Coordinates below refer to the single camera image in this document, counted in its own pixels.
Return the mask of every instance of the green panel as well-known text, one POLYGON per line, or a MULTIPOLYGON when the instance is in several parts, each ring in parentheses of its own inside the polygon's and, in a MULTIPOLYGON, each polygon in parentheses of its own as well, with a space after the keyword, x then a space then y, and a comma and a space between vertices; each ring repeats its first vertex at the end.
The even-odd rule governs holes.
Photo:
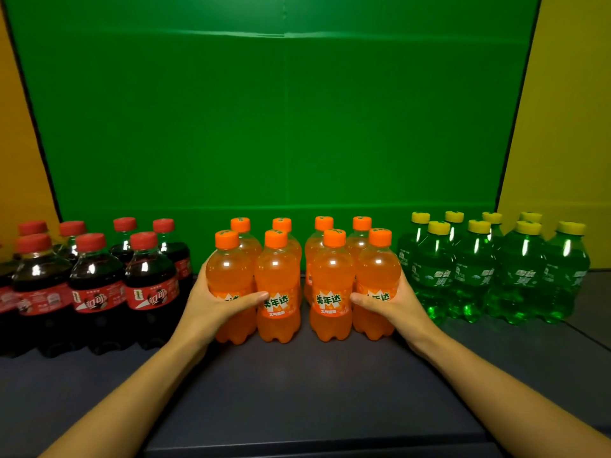
POLYGON ((538 0, 5 0, 65 220, 494 208, 538 0))

